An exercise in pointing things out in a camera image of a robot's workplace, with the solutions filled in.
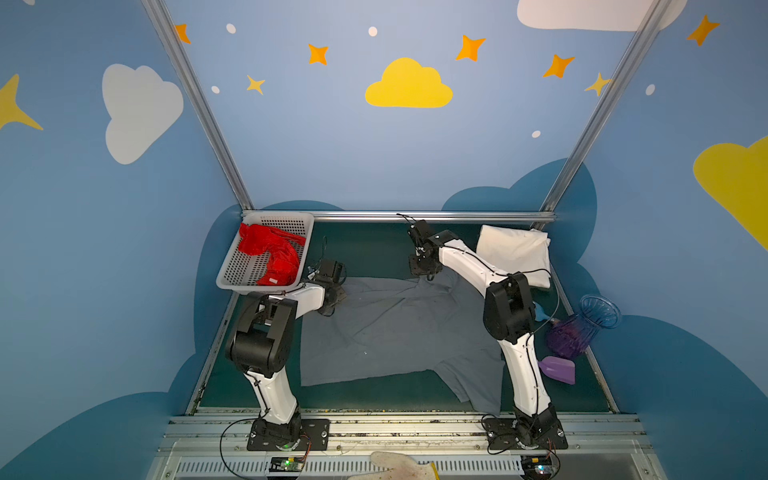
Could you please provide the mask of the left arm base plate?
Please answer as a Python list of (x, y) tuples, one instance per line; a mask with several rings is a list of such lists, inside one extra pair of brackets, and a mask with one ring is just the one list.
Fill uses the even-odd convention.
[(299, 451), (310, 447), (312, 451), (328, 448), (330, 421), (327, 419), (302, 420), (294, 418), (286, 424), (275, 424), (264, 419), (255, 420), (247, 438), (248, 451)]

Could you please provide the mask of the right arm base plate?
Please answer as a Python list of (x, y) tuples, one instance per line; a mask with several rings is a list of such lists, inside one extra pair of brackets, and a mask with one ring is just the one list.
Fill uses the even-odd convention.
[(569, 447), (559, 420), (542, 417), (522, 419), (483, 416), (480, 424), (486, 433), (489, 451), (565, 450)]

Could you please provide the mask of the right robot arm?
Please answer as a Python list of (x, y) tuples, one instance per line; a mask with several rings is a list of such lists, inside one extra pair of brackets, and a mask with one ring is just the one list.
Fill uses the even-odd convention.
[(548, 395), (535, 352), (535, 306), (524, 272), (507, 272), (483, 259), (449, 230), (436, 232), (425, 220), (407, 216), (415, 247), (409, 268), (433, 277), (447, 267), (483, 297), (483, 325), (500, 345), (513, 386), (514, 423), (491, 422), (489, 447), (503, 450), (505, 441), (523, 449), (566, 449), (568, 442)]

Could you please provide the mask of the grey t shirt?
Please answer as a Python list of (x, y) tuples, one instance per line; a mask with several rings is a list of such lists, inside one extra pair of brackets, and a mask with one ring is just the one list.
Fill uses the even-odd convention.
[(499, 414), (505, 362), (484, 299), (450, 269), (433, 279), (353, 277), (334, 313), (302, 318), (304, 387), (431, 370), (461, 402)]

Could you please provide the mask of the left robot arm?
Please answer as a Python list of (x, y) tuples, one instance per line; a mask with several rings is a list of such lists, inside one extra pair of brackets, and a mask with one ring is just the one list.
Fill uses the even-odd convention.
[(225, 355), (260, 406), (251, 421), (249, 451), (292, 450), (301, 443), (300, 407), (286, 373), (296, 321), (311, 312), (333, 314), (345, 297), (345, 279), (342, 263), (323, 260), (307, 281), (257, 297), (236, 321)]

